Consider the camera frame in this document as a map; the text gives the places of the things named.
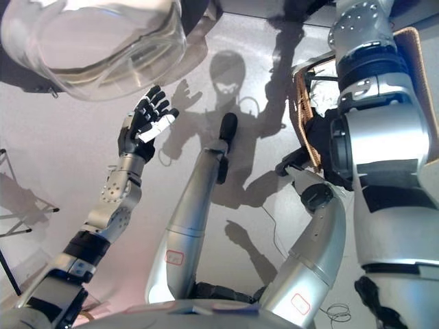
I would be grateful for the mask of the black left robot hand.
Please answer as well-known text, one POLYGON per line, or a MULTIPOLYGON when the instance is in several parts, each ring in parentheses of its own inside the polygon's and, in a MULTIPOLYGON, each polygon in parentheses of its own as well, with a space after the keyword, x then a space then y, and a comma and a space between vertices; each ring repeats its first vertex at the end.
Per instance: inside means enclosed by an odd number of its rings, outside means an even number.
POLYGON ((179 111, 160 86, 153 86, 127 114, 117 139, 119 156, 135 155, 148 163, 155 153, 155 138, 177 119, 179 111))

